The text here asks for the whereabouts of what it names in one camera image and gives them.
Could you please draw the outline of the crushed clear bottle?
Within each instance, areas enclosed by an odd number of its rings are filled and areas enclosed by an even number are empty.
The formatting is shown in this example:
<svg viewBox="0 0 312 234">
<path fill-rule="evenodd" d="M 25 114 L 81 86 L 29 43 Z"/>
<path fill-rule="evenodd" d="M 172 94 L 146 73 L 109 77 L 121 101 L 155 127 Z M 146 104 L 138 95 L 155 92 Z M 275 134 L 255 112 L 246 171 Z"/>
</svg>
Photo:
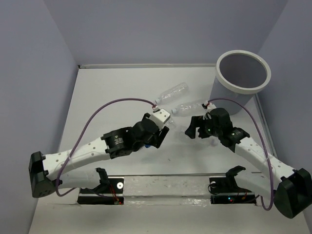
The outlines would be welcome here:
<svg viewBox="0 0 312 234">
<path fill-rule="evenodd" d="M 204 146 L 212 146 L 215 147 L 218 145 L 218 142 L 216 138 L 214 137 L 209 137 L 209 138 L 195 138 L 195 139 L 190 139 L 187 135 L 185 135 L 185 131 L 187 130 L 187 127 L 178 125 L 172 117 L 168 120 L 167 127 L 169 127 L 170 130 L 173 130 L 174 133 L 174 138 L 175 140 L 189 144 L 189 145 L 198 145 L 200 147 Z"/>
</svg>

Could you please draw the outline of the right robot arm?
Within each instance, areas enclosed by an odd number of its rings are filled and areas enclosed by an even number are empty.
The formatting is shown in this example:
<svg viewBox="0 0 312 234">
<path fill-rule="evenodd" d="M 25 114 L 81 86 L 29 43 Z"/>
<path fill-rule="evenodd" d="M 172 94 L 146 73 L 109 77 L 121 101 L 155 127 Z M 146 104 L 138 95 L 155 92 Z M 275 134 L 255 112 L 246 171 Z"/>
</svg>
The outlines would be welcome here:
<svg viewBox="0 0 312 234">
<path fill-rule="evenodd" d="M 216 108 L 204 116 L 193 116 L 185 135 L 191 139 L 216 137 L 262 173 L 261 176 L 238 173 L 226 177 L 224 185 L 229 191 L 246 188 L 271 199 L 287 218 L 296 217 L 312 204 L 311 174 L 303 168 L 296 170 L 267 153 L 246 131 L 233 126 L 225 109 Z"/>
</svg>

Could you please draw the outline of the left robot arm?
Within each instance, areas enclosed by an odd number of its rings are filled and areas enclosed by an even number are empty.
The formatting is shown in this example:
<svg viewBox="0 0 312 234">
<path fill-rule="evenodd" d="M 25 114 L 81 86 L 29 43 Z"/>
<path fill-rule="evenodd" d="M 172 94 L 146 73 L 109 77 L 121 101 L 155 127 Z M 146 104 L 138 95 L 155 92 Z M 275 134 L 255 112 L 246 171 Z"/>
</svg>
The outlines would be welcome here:
<svg viewBox="0 0 312 234">
<path fill-rule="evenodd" d="M 78 171 L 78 168 L 97 162 L 128 156 L 143 147 L 159 148 L 169 128 L 171 115 L 161 109 L 146 113 L 133 127 L 111 131 L 82 146 L 55 154 L 35 152 L 30 156 L 29 176 L 33 198 L 55 193 L 58 189 L 86 188 L 100 194 L 110 183 L 106 170 L 95 168 Z"/>
</svg>

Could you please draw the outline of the grey round bin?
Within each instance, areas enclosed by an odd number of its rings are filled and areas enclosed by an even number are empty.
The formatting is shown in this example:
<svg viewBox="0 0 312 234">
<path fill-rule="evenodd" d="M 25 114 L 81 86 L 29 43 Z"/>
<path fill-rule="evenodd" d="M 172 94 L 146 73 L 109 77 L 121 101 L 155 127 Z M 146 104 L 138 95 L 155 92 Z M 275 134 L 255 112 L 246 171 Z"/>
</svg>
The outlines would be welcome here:
<svg viewBox="0 0 312 234">
<path fill-rule="evenodd" d="M 235 115 L 270 80 L 271 69 L 262 57 L 245 50 L 231 50 L 217 59 L 210 100 Z"/>
</svg>

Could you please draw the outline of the white foam front panel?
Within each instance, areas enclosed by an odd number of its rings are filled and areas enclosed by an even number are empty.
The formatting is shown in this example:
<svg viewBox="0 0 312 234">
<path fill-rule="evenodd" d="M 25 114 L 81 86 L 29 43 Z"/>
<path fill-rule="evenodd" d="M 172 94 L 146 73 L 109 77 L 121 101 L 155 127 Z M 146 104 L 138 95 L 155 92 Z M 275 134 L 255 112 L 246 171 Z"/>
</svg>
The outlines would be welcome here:
<svg viewBox="0 0 312 234">
<path fill-rule="evenodd" d="M 208 185 L 208 176 L 126 176 L 123 183 L 123 195 L 127 197 L 209 198 Z"/>
</svg>

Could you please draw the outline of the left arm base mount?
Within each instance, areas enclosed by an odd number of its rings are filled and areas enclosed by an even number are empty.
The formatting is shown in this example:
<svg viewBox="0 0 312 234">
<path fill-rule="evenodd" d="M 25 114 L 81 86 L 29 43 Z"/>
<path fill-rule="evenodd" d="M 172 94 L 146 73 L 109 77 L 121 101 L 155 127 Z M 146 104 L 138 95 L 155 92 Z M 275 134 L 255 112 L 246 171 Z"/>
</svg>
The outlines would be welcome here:
<svg viewBox="0 0 312 234">
<path fill-rule="evenodd" d="M 80 189 L 77 203 L 80 205 L 123 205 L 124 177 L 110 176 L 109 185 L 94 189 Z"/>
</svg>

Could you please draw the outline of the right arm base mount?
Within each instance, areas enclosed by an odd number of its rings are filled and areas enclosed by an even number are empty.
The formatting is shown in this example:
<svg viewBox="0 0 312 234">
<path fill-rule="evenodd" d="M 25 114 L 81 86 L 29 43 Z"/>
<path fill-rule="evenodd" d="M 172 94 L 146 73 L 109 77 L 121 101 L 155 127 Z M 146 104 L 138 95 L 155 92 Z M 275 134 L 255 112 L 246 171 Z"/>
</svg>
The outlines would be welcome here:
<svg viewBox="0 0 312 234">
<path fill-rule="evenodd" d="M 213 205 L 228 204 L 254 204 L 257 203 L 258 195 L 252 191 L 239 188 L 234 181 L 226 177 L 211 177 L 209 179 L 208 192 Z"/>
</svg>

